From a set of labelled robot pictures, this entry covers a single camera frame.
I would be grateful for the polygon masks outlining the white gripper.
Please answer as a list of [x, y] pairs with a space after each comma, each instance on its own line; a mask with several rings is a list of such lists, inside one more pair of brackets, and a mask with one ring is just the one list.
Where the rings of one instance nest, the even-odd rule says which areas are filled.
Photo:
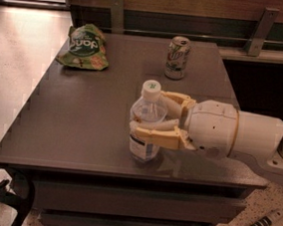
[[131, 133], [150, 144], [171, 150], [197, 150], [212, 159], [224, 158], [230, 152], [238, 124], [238, 111], [233, 105], [213, 100], [196, 104], [191, 96], [174, 92], [161, 92], [161, 96], [169, 117], [187, 116], [186, 130], [178, 126], [177, 119], [155, 123], [133, 120]]

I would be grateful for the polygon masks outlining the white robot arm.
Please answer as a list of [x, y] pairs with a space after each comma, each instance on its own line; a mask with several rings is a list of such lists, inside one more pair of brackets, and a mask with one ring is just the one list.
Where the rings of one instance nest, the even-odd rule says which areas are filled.
[[185, 94], [161, 93], [171, 119], [146, 123], [131, 120], [131, 131], [163, 148], [190, 149], [206, 158], [233, 158], [259, 176], [283, 185], [283, 121], [237, 110], [216, 101], [198, 103]]

